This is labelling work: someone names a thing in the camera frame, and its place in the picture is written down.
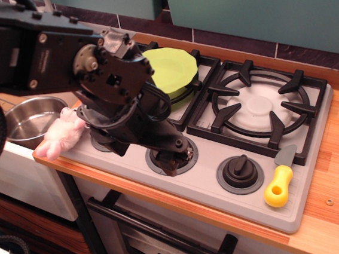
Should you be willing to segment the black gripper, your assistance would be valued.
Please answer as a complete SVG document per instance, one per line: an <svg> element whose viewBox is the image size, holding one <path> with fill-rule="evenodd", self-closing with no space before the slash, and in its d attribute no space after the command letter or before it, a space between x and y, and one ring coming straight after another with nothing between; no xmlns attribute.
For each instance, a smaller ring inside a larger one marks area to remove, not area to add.
<svg viewBox="0 0 339 254"><path fill-rule="evenodd" d="M138 95L130 104L119 106L113 116L105 115L96 106L88 107L90 134L105 136L113 153L124 156L132 144L158 151L157 165L168 176L185 172L190 162L187 139L167 120L169 97Z"/></svg>

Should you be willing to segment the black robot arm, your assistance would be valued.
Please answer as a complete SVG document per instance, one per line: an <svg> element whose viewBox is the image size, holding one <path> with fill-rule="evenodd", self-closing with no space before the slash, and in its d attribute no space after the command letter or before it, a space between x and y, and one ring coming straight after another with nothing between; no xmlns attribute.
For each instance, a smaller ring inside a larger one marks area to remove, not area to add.
<svg viewBox="0 0 339 254"><path fill-rule="evenodd" d="M149 149L165 174L193 158L193 146L168 121L170 98L128 34L95 33L59 11L42 13L31 0L0 2L0 93L73 92L93 142L122 156L133 143ZM0 156L7 123L0 107Z"/></svg>

